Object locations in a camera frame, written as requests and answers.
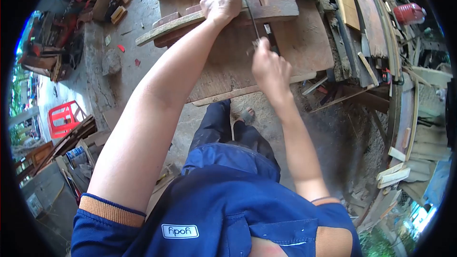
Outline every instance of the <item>red plastic container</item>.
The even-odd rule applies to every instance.
[[[422,24],[426,20],[426,10],[416,3],[408,3],[393,9],[398,23],[402,25]]]

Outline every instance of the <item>navy blue shirt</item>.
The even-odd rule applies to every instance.
[[[307,201],[277,183],[265,163],[239,146],[197,147],[183,169],[189,174],[168,186],[146,222],[142,212],[85,193],[71,254],[245,257],[258,237],[288,256],[362,255],[338,199]]]

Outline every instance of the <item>green foliage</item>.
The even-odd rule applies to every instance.
[[[400,235],[400,240],[403,243],[403,246],[408,255],[413,254],[414,249],[416,248],[416,241],[413,239],[411,234],[403,233]]]
[[[371,232],[365,231],[359,234],[359,240],[362,253],[366,257],[395,257],[392,245],[376,226]]]

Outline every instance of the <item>bare foot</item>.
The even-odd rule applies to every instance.
[[[244,123],[246,123],[246,120],[247,120],[249,123],[254,119],[254,113],[255,112],[252,109],[252,107],[248,107],[248,108],[246,108],[245,111],[243,111],[241,113],[241,116],[235,122],[237,122],[239,120],[239,121],[243,121]]]

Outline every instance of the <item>hand tool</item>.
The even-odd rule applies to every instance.
[[[247,0],[244,0],[244,2],[246,2],[246,6],[248,7],[249,16],[250,16],[251,19],[252,19],[252,25],[254,26],[255,35],[257,36],[257,40],[252,42],[253,45],[254,45],[254,48],[256,48],[256,47],[259,45],[259,43],[260,43],[259,31],[257,31],[257,26],[255,25],[254,16],[252,16],[251,8],[249,8],[249,3],[248,3],[248,1],[247,1]]]

